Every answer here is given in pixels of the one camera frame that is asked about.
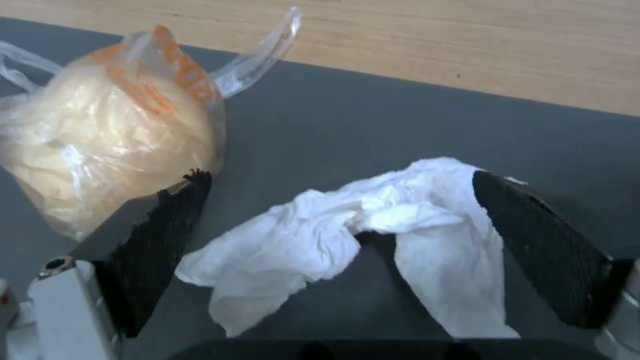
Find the wooden floor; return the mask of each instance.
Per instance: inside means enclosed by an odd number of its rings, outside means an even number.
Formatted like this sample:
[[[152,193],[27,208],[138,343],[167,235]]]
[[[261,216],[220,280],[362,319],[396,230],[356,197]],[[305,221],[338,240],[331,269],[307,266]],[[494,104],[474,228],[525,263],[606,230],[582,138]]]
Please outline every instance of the wooden floor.
[[[292,6],[286,59],[640,115],[639,0],[0,0],[0,14],[242,52]]]

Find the plastic bag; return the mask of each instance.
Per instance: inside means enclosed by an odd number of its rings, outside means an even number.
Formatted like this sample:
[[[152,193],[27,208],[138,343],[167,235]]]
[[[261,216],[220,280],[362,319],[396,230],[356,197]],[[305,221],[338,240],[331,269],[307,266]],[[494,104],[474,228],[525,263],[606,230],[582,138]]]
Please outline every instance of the plastic bag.
[[[0,165],[52,227],[85,239],[128,200],[220,171],[224,99],[264,75],[293,43],[297,8],[248,55],[211,75],[167,28],[124,38],[64,69],[0,42],[0,76],[28,94],[0,99]],[[9,58],[55,77],[40,88]]]

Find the plastic bag handle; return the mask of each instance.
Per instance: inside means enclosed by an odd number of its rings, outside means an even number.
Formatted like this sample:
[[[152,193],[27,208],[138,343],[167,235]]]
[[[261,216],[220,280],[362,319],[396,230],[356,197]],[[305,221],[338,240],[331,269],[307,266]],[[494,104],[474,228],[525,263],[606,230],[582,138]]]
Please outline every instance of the plastic bag handle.
[[[54,63],[53,61],[22,50],[9,43],[0,41],[0,76],[16,84],[16,86],[23,88],[30,94],[39,90],[40,86],[30,82],[30,80],[18,70],[9,69],[5,63],[5,59],[7,58],[17,63],[46,71],[54,76],[62,71],[62,66]]]
[[[302,12],[291,8],[278,27],[250,53],[240,55],[220,70],[211,73],[220,93],[228,99],[258,82],[289,50],[302,24]]]

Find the white tissue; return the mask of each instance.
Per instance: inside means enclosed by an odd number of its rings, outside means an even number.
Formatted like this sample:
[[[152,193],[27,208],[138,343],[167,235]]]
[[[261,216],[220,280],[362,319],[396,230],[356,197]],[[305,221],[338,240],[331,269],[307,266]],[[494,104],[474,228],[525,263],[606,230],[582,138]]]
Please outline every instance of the white tissue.
[[[185,256],[176,276],[215,287],[209,313],[233,337],[308,282],[332,279],[363,231],[397,234],[400,274],[455,338],[514,338],[505,324],[502,238],[477,203],[475,167],[420,160],[400,172],[309,190]]]

